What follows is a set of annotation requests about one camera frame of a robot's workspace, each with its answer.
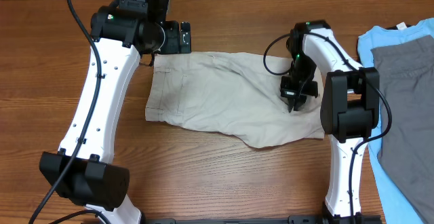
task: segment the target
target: beige cloth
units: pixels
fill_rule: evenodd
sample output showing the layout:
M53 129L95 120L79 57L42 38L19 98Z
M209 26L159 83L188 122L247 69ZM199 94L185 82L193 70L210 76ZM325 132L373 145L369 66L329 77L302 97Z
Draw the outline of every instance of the beige cloth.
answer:
M267 57L270 69L287 69L287 58ZM262 56L193 52L157 56L146 120L202 132L235 135L255 148L282 145L301 138L323 138L319 96L308 97L301 111L288 113L280 97L280 76L268 73Z

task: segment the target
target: folded cloth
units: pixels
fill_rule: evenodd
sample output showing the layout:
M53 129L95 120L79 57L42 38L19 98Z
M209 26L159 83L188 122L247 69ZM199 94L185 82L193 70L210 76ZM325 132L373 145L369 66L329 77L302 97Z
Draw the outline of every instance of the folded cloth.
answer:
M393 123L378 161L424 223L434 223L434 38L372 50ZM382 118L387 119L384 106ZM387 121L383 120L385 130Z
M286 70L290 61L267 56L267 65L276 72ZM193 52L157 56L146 120L235 135L255 148L323 138L319 71L314 78L319 96L309 97L300 111L291 113L286 99L280 97L280 79L265 70L261 55Z
M362 65L364 67L373 67L374 57L371 52L373 48L397 45L426 35L434 36L434 18L421 20L417 25L404 30L386 30L379 26L374 26L367 33L359 37L357 51ZM377 136L380 133L381 120L377 127L372 130L372 136ZM411 204L387 176L378 162L377 154L380 151L381 144L382 140L377 139L369 143L368 149L386 222L394 224L422 223Z

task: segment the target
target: wooden table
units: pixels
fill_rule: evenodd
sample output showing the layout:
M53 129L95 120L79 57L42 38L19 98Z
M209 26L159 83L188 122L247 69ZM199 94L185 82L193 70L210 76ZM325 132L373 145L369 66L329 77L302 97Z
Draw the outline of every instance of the wooden table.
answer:
M89 28L91 15L110 1L74 4ZM433 16L433 3L172 0L168 20L191 22L194 51L262 54L295 23L326 19L340 44L355 56L357 36L374 25L416 24ZM50 188L39 171L39 158L43 151L56 152L70 125L89 52L65 0L0 1L0 223L27 223ZM270 54L288 56L283 43ZM129 196L147 217L221 219L321 212L330 174L328 139L253 149L233 136L146 122L152 74L148 67L134 73L117 126L114 161L130 169ZM363 213L382 215L367 154L362 171ZM81 209L54 194L37 223Z

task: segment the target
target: white tag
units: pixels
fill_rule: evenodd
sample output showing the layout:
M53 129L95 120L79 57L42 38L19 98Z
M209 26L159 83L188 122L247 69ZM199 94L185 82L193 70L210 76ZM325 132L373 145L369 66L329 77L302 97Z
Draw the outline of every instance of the white tag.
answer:
M398 28L398 30L402 31L407 28L407 25L404 22L401 22L397 24L396 27Z

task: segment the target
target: gray cloth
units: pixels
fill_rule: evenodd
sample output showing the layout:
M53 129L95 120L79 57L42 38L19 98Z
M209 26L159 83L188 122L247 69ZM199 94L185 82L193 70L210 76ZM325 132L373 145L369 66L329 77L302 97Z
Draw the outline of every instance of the gray cloth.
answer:
M372 50L392 110L378 161L425 223L434 223L434 39ZM387 112L381 107L382 129Z

